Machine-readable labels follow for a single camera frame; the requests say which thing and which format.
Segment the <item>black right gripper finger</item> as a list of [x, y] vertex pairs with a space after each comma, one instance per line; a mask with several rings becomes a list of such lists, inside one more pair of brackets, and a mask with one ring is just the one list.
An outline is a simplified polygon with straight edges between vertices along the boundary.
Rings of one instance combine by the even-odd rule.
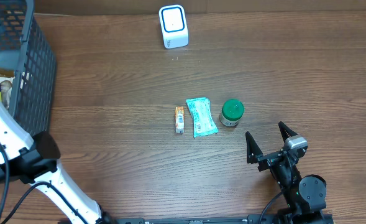
[[286, 142], [287, 139], [291, 140], [291, 138], [297, 137], [297, 133], [290, 129], [284, 122], [280, 121], [278, 123], [278, 127], [280, 129], [281, 136], [283, 138], [283, 142]]
[[256, 164], [259, 162], [259, 158], [263, 156], [263, 153], [248, 131], [245, 133], [245, 139], [247, 144], [247, 163]]

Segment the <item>grey plastic mesh basket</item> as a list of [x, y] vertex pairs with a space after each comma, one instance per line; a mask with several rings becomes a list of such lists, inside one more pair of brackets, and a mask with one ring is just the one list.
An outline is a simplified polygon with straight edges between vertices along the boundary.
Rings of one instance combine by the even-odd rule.
[[57, 62], [30, 0], [0, 0], [0, 68], [14, 71], [8, 112], [30, 135], [50, 126]]

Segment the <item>green lid jar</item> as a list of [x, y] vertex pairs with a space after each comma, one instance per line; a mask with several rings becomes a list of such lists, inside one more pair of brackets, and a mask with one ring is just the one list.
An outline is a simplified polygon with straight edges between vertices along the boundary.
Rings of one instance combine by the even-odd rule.
[[238, 125], [244, 114], [244, 105], [238, 99], [229, 99], [223, 106], [219, 115], [220, 122], [228, 127]]

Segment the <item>teal plastic packet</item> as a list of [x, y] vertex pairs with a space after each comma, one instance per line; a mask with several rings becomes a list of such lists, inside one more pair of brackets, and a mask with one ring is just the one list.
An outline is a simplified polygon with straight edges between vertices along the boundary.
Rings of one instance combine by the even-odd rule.
[[193, 137], [218, 133], [211, 114], [211, 102], [206, 97], [187, 99], [186, 104], [193, 119]]

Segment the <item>beige snack pouch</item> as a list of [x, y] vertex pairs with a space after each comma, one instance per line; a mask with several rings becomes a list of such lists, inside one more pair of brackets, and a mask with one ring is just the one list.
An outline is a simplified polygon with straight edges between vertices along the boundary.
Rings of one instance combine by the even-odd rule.
[[5, 109], [9, 109], [11, 102], [12, 83], [14, 81], [14, 71], [0, 68], [0, 84], [2, 101], [1, 103]]

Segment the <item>orange small snack box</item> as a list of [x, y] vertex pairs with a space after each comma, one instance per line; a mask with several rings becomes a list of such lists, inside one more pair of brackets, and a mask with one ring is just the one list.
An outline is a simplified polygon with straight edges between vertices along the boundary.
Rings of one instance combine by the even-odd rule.
[[183, 134], [185, 130], [185, 112], [184, 107], [175, 108], [175, 131], [177, 134]]

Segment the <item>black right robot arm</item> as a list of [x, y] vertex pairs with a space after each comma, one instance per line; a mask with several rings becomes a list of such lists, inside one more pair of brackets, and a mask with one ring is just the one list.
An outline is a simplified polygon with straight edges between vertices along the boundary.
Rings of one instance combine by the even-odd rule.
[[[269, 170], [276, 180], [280, 192], [274, 196], [257, 218], [257, 223], [332, 223], [331, 215], [324, 215], [326, 208], [326, 181], [319, 175], [302, 177], [297, 163], [308, 149], [307, 140], [294, 132], [285, 123], [278, 123], [284, 145], [280, 150], [263, 154], [253, 136], [245, 133], [247, 163], [257, 164], [258, 170]], [[279, 198], [284, 197], [287, 208], [277, 214], [266, 216], [267, 210]]]

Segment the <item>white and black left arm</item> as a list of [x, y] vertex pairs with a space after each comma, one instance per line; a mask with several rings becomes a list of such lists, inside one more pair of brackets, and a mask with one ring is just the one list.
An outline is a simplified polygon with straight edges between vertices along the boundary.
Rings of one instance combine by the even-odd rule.
[[63, 168], [48, 133], [57, 63], [30, 1], [0, 1], [0, 184], [45, 194], [70, 223], [113, 223]]

